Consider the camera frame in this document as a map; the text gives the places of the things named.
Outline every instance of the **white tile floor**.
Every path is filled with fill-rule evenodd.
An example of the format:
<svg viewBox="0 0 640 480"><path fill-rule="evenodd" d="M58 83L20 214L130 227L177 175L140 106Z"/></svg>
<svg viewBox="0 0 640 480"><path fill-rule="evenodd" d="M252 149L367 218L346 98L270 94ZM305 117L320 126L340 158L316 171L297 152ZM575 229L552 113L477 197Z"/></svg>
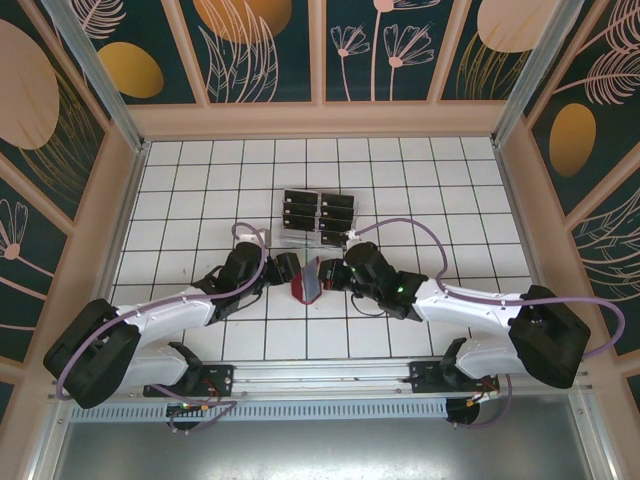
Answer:
<svg viewBox="0 0 640 480"><path fill-rule="evenodd" d="M449 258L447 282L522 292L531 281L493 150L487 138L346 138L157 142L131 218L112 293L115 304L179 292L224 263L231 225L243 219L272 229L273 255L301 260L335 251L287 248L278 229L282 189L354 195L362 228L411 216L433 229ZM434 276L442 265L432 239L407 224L365 238L397 269ZM178 333L202 360L287 360L442 355L455 325L369 318L344 293L305 307L288 286L227 322ZM363 299L360 310L377 313Z"/></svg>

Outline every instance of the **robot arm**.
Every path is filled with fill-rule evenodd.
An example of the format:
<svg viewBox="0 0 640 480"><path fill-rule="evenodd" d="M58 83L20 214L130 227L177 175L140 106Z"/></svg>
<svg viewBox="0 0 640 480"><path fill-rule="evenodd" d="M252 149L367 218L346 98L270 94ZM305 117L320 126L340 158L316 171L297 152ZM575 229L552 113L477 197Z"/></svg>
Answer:
<svg viewBox="0 0 640 480"><path fill-rule="evenodd" d="M245 297L260 296L265 287L289 283L299 272L294 253L268 257L259 279L242 293L217 300L186 300L192 295L214 295L235 291L256 273L262 258L253 235L241 235L227 257L202 280L168 297L163 305L112 306L106 300L90 302L49 349L44 366L56 378L80 345L102 324L130 311L140 312L115 325L93 342L78 358L64 388L83 408L94 407L119 389L148 384L174 385L189 392L202 379L202 363L179 342L159 340L176 332L226 320L238 311Z"/></svg>
<svg viewBox="0 0 640 480"><path fill-rule="evenodd" d="M320 279L325 289L375 300L394 318L456 323L490 334L457 339L450 346L442 365L455 368L449 377L460 381L528 373L547 385L569 388L590 336L589 328L564 304L508 306L513 300L555 297L544 287L533 285L527 293L507 295L448 285L443 291L426 275L396 272L375 244L358 238L348 242L344 261L322 262ZM460 300L453 293L498 305Z"/></svg>
<svg viewBox="0 0 640 480"><path fill-rule="evenodd" d="M193 294L214 295L235 291L257 272L261 249L253 235L243 235L224 266L151 309L144 305L114 307L105 300L90 302L51 347L45 367L59 378L85 340L105 322L140 311L99 336L77 359L64 388L81 407L94 407L121 388L160 384L189 395L203 378L203 365L184 345L159 340L189 328L223 321L248 296L264 287L289 283L301 270L294 253L267 258L254 284L236 295L216 300L187 300ZM477 299L510 301L553 297L544 287L525 294L489 294L445 286L426 275L396 271L376 245L359 239L348 243L344 260L320 264L325 290L350 291L375 300L390 316L418 322L451 322L485 331L488 340L456 339L431 381L452 389L471 379L499 373L529 373L558 388L569 388L584 353L590 331L564 304L535 307L484 305L454 298L453 292Z"/></svg>

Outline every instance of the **dark teal background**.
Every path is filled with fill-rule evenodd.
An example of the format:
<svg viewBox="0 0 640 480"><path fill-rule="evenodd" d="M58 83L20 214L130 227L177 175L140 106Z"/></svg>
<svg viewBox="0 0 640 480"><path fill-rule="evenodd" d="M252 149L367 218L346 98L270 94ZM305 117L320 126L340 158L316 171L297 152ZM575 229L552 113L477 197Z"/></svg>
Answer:
<svg viewBox="0 0 640 480"><path fill-rule="evenodd" d="M69 49L69 46L67 45L67 42L64 41L64 39L62 38L62 35L60 35L57 32L57 30L55 29L55 27L53 26L53 21L51 20L51 17L47 13L47 9L44 8L44 5L42 5L41 0L36 0L35 3L36 3L36 6L40 9L40 13L42 13L42 16L44 17L44 19L49 24L49 27L51 27L51 30L53 30L54 35L56 35L56 38L58 38L59 43L62 45L62 48L64 48L64 51L67 53L67 56L69 57L69 59L71 60L73 65L76 67L76 70L78 71L78 73L80 73L80 75L83 75L82 67L80 66L80 64L76 60L76 57L73 55L73 53L71 53L71 50ZM87 80L86 83L88 84L89 88L91 89L91 93L93 94L93 98L95 98L97 100L98 104L100 105L100 108L102 109L102 112L106 115L106 117L109 120L111 120L111 114L109 113L107 108L102 103L102 100L100 99L100 97L96 93L96 90L93 88L93 85L91 84L91 82L89 82Z"/></svg>
<svg viewBox="0 0 640 480"><path fill-rule="evenodd" d="M20 256L40 268L55 273L67 236L36 208L0 179L0 199L6 199L15 211L16 202L29 210L27 228L20 245ZM0 277L46 295L52 279L18 260L0 258ZM0 283L1 323L35 327L44 302ZM0 356L22 362L33 332L0 329Z"/></svg>
<svg viewBox="0 0 640 480"><path fill-rule="evenodd" d="M91 43L96 50L114 42L132 43L153 57L164 77L164 86L157 95L150 98L134 98L123 93L124 103L127 105L195 103L162 2L160 0L125 0L124 10L127 15L115 32L110 34L107 40L91 38Z"/></svg>
<svg viewBox="0 0 640 480"><path fill-rule="evenodd" d="M638 191L638 188L640 188L640 170L636 170L636 172L631 175L622 185L620 185L611 195L609 195L609 197L607 197L598 206L598 208L590 213L589 217L602 215L615 210L617 207L629 200L629 198ZM578 237L580 228L581 226L578 225L573 230L573 237L576 242L576 246L578 247L580 247L581 245L587 245L594 240L593 238ZM630 235L632 232L638 231L638 229L640 229L640 213L636 213L635 216L630 216L629 218L627 218L621 225L616 228L615 232L616 235ZM599 248L594 248L596 246L583 248L579 250L579 253L581 258L589 260L604 261L607 258L605 255L609 255L610 258L625 258L628 255L636 252L637 241L635 243L636 244L630 243L629 241L627 241L626 243L618 242L618 244L615 246L608 246L606 253ZM631 268L631 264L638 263L638 258L631 258L627 263ZM600 285L593 281L598 279L602 281L605 279L605 277L603 277L602 274L598 274L597 272L589 270L587 270L586 272L589 280L591 281L591 288L593 288L593 293L596 295L596 297L611 299L611 290L609 290L609 288L607 288L606 286ZM640 348L640 322L637 320L638 312L640 312L640 297L624 302L615 302L615 304L624 312L627 320L624 334L615 346L618 355L624 355L625 353L629 353ZM600 308L600 310L602 311L602 315L604 316L609 333L613 334L618 326L617 317L608 308Z"/></svg>
<svg viewBox="0 0 640 480"><path fill-rule="evenodd" d="M78 98L78 101L80 102L81 108L84 110L85 114L89 119L90 128L96 137L96 142L92 142L92 145L87 145L87 149L89 150L89 152L87 153L86 158L82 159L83 165L85 165L88 168L88 170L91 170L95 162L96 156L98 155L98 151L100 150L102 139L104 138L104 131L102 130L102 127L100 126L98 121L95 119L91 111L89 110L89 107L82 101L82 96L80 95L80 93L78 93L78 91L73 88L73 83L71 82L71 80L69 80L67 75L64 73L64 70L62 69L62 67L56 60L56 58L53 56L49 48L46 46L44 40L42 40L42 37L38 34L37 30L29 20L29 17L27 17L27 15L24 13L22 8L20 8L18 3L15 1L0 2L0 18L9 23L12 23L16 27L18 27L20 30L22 30L24 33L29 35L47 55L47 58L51 62L51 65L53 66L53 68L58 72L58 74L62 78L65 79L65 81L74 90L74 93ZM11 66L0 65L0 68L11 68ZM55 130L55 134L63 144L71 145L74 142L77 142L75 138L72 138L64 133L63 128L61 128L60 126L60 122L58 122L58 126L56 127L56 130ZM18 168L18 170L20 170L24 175L26 175L27 178L31 182L33 182L34 185L36 185L36 187L42 190L42 192L47 197L49 197L53 201L53 203L55 203L60 208L60 210L66 213L69 216L69 218L73 219L75 217L76 211L78 210L78 205L80 204L80 200L82 199L81 194L74 196L71 200L62 197L59 193L57 193L54 189L50 188L45 182L40 180L34 174L33 170L31 170L31 167L29 167L25 159L22 157L22 154L20 153L20 150L18 148L5 142L1 138L0 138L0 153L2 153L5 157L7 157L7 159L9 159L9 161ZM34 161L38 161L37 157L33 153L29 153L29 156L33 158ZM85 178L83 180L85 182L89 180L89 174L84 175L84 177Z"/></svg>
<svg viewBox="0 0 640 480"><path fill-rule="evenodd" d="M292 0L291 19L273 40L278 53L278 88L272 102L311 101L311 59L309 58L309 5L307 0ZM193 0L180 0L193 49L196 52L203 83L209 73L209 50L198 27L213 38L214 33L202 21ZM263 93L257 102L266 102L271 93Z"/></svg>
<svg viewBox="0 0 640 480"><path fill-rule="evenodd" d="M614 6L615 2L610 2L587 41L606 28ZM585 79L600 55L610 50L611 47L604 36L598 39L574 59L558 87ZM591 110L596 119L596 141L584 167L572 177L567 178L556 173L551 166L549 138L556 116L570 103L578 103ZM625 98L623 105L592 104L587 98L584 85L557 93L549 99L532 132L565 214L571 212L640 141L638 112L640 112L639 90L636 90L633 96Z"/></svg>
<svg viewBox="0 0 640 480"><path fill-rule="evenodd" d="M471 8L469 8L467 20L465 21L464 28L462 29L462 35L460 36L460 41L458 42L458 46L456 48L453 63L451 64L451 70L449 70L449 76L447 77L447 82L445 83L444 91L442 92L442 100L506 100L511 93L511 87L496 88L493 96L491 96L491 86L496 81L497 83L499 83L504 76L508 75L511 72L511 69L514 67L522 53L511 53L507 56L504 66L502 67L502 70L500 72L500 77L496 80L495 74L490 76L489 80L485 84L485 87L482 89L479 98L472 99L465 97L463 82L460 82L460 92L457 91L456 78L458 75L458 69L460 68L460 63L462 61L462 57L464 56L464 51L467 49L467 46L473 39L473 36L478 32L478 10L480 10L481 4L482 0L473 0L471 2ZM476 52L480 50L481 47L482 40L480 40L480 38L477 38L471 52L471 58L475 56Z"/></svg>
<svg viewBox="0 0 640 480"><path fill-rule="evenodd" d="M393 87L394 100L426 100L433 72L438 62L451 7L451 0L443 0L433 7L417 10L395 10L382 14L376 54L376 100L389 100L391 67L389 66L389 58L384 44L384 28L397 24L398 37L400 37L407 26L422 28L431 25L429 29L431 44L428 48L434 50L433 60L419 65L397 68ZM351 100L371 100L371 56L373 54L373 32L377 13L372 1L327 0L327 31L325 32L327 101L339 102L347 100L342 80L340 56L331 39L331 28L340 26L344 32L345 27L358 27L360 25L362 25L362 30L367 36L365 41L369 42L371 49L366 53L345 58L347 84L349 85Z"/></svg>
<svg viewBox="0 0 640 480"><path fill-rule="evenodd" d="M627 383L629 384L633 399L636 401L638 412L640 412L640 375L627 378Z"/></svg>
<svg viewBox="0 0 640 480"><path fill-rule="evenodd" d="M13 393L13 385L10 383L0 382L0 425L2 425L2 419L7 412L9 406L9 400L11 400L11 394Z"/></svg>
<svg viewBox="0 0 640 480"><path fill-rule="evenodd" d="M562 60L562 57L564 57L564 54L567 51L567 48L569 48L569 45L571 45L573 38L576 36L576 33L578 33L578 30L580 30L580 27L582 26L582 22L584 22L584 18L589 13L589 10L591 10L591 7L593 6L594 1L595 0L584 0L584 3L582 4L582 8L580 9L580 14L576 19L576 22L573 24L571 31L565 37L564 42L562 42L562 46L560 47L560 50L558 51L551 65L549 65L549 68L547 69L547 72L545 73L544 77L540 81L538 88L536 88L535 92L533 92L533 95L531 95L531 99L529 100L529 103L527 103L527 106L524 108L525 117L528 117L529 114L531 113L531 110L533 110L533 107L535 107L536 102L538 101L538 98L540 98L540 95L542 95L542 91L547 86L547 81L549 80L551 75L553 75L553 72L558 67L560 60Z"/></svg>

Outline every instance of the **leaf illustration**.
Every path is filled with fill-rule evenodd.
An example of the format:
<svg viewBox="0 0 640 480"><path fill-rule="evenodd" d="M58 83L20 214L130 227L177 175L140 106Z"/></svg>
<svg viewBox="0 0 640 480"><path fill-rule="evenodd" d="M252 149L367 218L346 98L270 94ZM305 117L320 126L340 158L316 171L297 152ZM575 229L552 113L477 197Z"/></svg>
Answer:
<svg viewBox="0 0 640 480"><path fill-rule="evenodd" d="M616 229L637 215L640 215L640 190L619 207L580 222L579 233L575 236L578 248L590 247L594 245L594 240L602 241L608 238L609 234L615 233Z"/></svg>
<svg viewBox="0 0 640 480"><path fill-rule="evenodd" d="M216 43L217 37L214 40L202 27L198 28L209 51L209 73L206 82L207 91L213 96L215 102L224 102L226 101L223 98L224 92L226 91L227 97L229 92L229 72L227 71L224 58L220 55L219 45Z"/></svg>
<svg viewBox="0 0 640 480"><path fill-rule="evenodd" d="M202 1L207 20L218 33L211 36L200 27L209 51L207 91L219 103L271 101L278 85L278 56L269 26L256 18L247 2L244 15L231 0L219 5Z"/></svg>
<svg viewBox="0 0 640 480"><path fill-rule="evenodd" d="M640 86L640 50L620 53L611 50L593 64L585 80L591 103L622 105Z"/></svg>
<svg viewBox="0 0 640 480"><path fill-rule="evenodd" d="M594 285L612 301L640 296L640 191L619 207L583 220L576 245Z"/></svg>
<svg viewBox="0 0 640 480"><path fill-rule="evenodd" d="M640 46L640 0L618 0L605 30L607 42L617 52Z"/></svg>
<svg viewBox="0 0 640 480"><path fill-rule="evenodd" d="M123 0L71 0L71 7L89 38L105 40L126 16Z"/></svg>

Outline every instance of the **purple cable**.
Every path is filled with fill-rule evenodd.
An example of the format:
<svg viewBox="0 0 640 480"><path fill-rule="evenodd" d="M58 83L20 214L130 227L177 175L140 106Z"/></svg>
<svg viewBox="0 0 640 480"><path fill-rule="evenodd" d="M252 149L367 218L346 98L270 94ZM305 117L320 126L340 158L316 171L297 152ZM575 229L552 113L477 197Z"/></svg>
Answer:
<svg viewBox="0 0 640 480"><path fill-rule="evenodd" d="M476 424L472 423L470 425L464 425L465 428L473 430L473 429L477 429L477 428L493 427L493 426L499 424L500 422L502 422L507 417L507 413L509 413L509 410L511 410L511 400L513 399L513 386L511 385L511 376L510 375L505 375L505 377L507 379L507 404L504 406L504 408L500 412L500 415L498 415L496 418L494 418L492 420L488 420L486 422L476 423Z"/></svg>
<svg viewBox="0 0 640 480"><path fill-rule="evenodd" d="M164 300L159 300L157 302L150 303L148 305L140 307L137 310L131 310L130 312L124 313L124 314L122 314L122 315L120 315L120 316L118 316L118 317L116 317L116 318L114 318L112 320L109 320L107 323L105 323L100 328L98 328L95 332L93 332L91 335L89 335L89 337L87 337L87 339L82 343L82 345L80 345L80 348L78 348L78 350L76 350L76 352L71 356L71 359L69 360L67 365L64 367L64 369L62 370L62 373L60 374L60 377L58 378L58 384L56 385L56 397L58 397L60 400L71 400L71 397L69 395L65 395L63 393L63 391L62 391L62 389L64 387L64 382L66 381L67 376L69 375L69 372L71 371L73 366L78 361L78 358L80 358L80 356L84 353L84 351L87 348L89 348L89 346L93 343L93 341L96 340L100 335L102 335L104 332L109 330L114 325L116 325L116 324L118 324L120 322L123 322L126 319L133 317L134 315L143 314L143 313L148 312L149 310L152 310L152 309L157 308L157 307L162 307L162 306L165 306L165 305L171 305L171 304L174 304L174 303L187 302L189 300L217 300L217 299L222 299L222 298L229 298L229 297L232 297L234 295L237 295L238 293L242 293L246 289L251 287L251 285L253 285L256 282L256 280L258 280L258 278L260 277L260 274L262 273L262 270L264 269L264 264L267 261L267 248L266 248L266 246L264 244L264 241L262 240L262 237L260 236L260 232L258 232L258 230L256 230L253 226L251 226L251 225L249 225L248 223L245 223L245 222L236 222L231 227L231 234L233 235L233 237L235 239L238 239L238 236L236 235L236 229L238 227L246 227L251 231L251 233L253 233L254 235L256 235L258 237L258 242L260 243L260 250L262 252L262 261L260 262L260 265L258 266L258 270L253 275L253 277L251 277L249 279L249 281L247 283L245 283L244 285L236 288L235 290L233 290L231 292L227 292L227 293L218 293L218 294L215 294L215 295L186 295L184 297L165 298ZM181 402L184 402L184 403L195 404L195 405L207 405L209 407L229 405L229 408L226 408L225 410L223 410L220 414L218 414L212 420L208 420L207 422L204 422L203 425L202 425L202 428L198 428L198 430L202 430L202 429L204 429L204 428L206 428L206 427L208 427L210 425L213 425L214 423L216 423L218 421L218 419L220 419L220 417L222 417L222 416L226 415L227 413L229 413L237 405L237 402L235 402L235 401L203 402L201 400L189 399L189 398L183 397L181 395L177 395L177 394L171 392L170 390L167 390L166 388L162 387L161 385L151 385L151 386L153 388L155 388L156 390L164 393L165 395L173 397L176 400L180 400Z"/></svg>
<svg viewBox="0 0 640 480"><path fill-rule="evenodd" d="M236 408L236 406L238 405L238 402L236 402L235 400L228 400L228 401L223 401L223 402L207 402L207 401L204 401L204 400L196 400L195 398L183 397L182 395L178 395L176 393L173 393L171 390L163 387L162 385L151 385L151 386L153 388L155 388L156 390L158 390L160 393L164 393L165 395L167 395L169 397L173 397L176 400L180 400L181 402L188 403L190 405L207 406L207 407L210 407L210 408L213 408L213 407L225 407L225 406L227 407L224 410L222 410L220 413L218 413L215 417L207 420L206 422L200 422L195 427L190 428L189 430L185 430L185 435L188 435L188 434L191 434L191 433L197 433L199 431L204 430L207 427L210 427L211 425L217 423L218 420L220 420L222 417L224 417L226 414L228 414L231 410ZM173 421L181 413L182 412L180 410L178 410L178 411L174 412L171 415L171 417L169 417L169 427L171 428L173 433L177 433L177 430L178 430L176 428L176 426L174 425Z"/></svg>
<svg viewBox="0 0 640 480"><path fill-rule="evenodd" d="M618 328L616 330L616 332L613 334L613 336L611 337L611 339L604 343L603 345L601 345L600 347L591 350L590 352L585 353L582 358L590 358L590 357L595 357L596 355L601 354L602 352L608 350L609 348L611 348L622 336L622 333L624 332L624 327L625 327L625 318L624 318L624 313L622 312L622 310L620 310L616 305L614 305L613 303L601 299L601 298L592 298L592 297L554 297L554 298L540 298L540 299L536 299L536 300L488 300L488 299L484 299L484 298L477 298L477 297L471 297L468 295L462 295L459 293L455 293L452 292L451 290L449 290L447 288L447 286L442 282L442 275L444 275L444 273L447 271L447 269L449 268L449 262L447 260L447 253L444 250L444 246L442 245L442 242L440 242L440 240L438 239L438 237L436 236L435 233L433 233L428 227L426 227L425 225L423 225L422 223L413 220L412 218L390 218L387 220L383 220L381 222L375 223L369 227L363 228L362 230L358 230L357 232L355 232L356 235L363 235L367 232L369 232L370 230L373 230L374 228L378 228L381 227L383 225L387 225L389 223L410 223L412 225L415 225L418 228L421 228L422 230L424 230L427 234L429 234L429 236L433 239L433 241L436 243L436 246L438 247L438 250L440 250L440 254L442 255L442 270L440 270L438 272L438 274L436 275L436 283L438 284L438 288L440 288L440 290L442 290L444 293L446 293L447 295L449 295L450 297L453 298L457 298L458 300L464 300L466 302L473 302L473 303L479 303L482 305L491 305L491 306L504 306L504 307L526 307L526 306L532 306L532 305L550 305L553 303L568 303L568 302L584 302L584 303L593 303L593 304L597 304L597 305L601 305L603 307L607 307L610 310L613 311L613 313L616 314L616 317L618 317ZM493 420L490 420L488 422L483 422L477 425L467 425L467 428L470 429L477 429L477 428L487 428L487 427L492 427L494 425L497 425L498 423L500 423L502 420L505 419L505 417L507 416L507 413L509 412L510 408L511 408L511 400L512 400L512 396L513 396L513 388L511 386L511 377L509 375L505 375L507 378L507 404L505 405L504 409L502 410L502 412L500 412L500 415L498 415L496 418L494 418Z"/></svg>

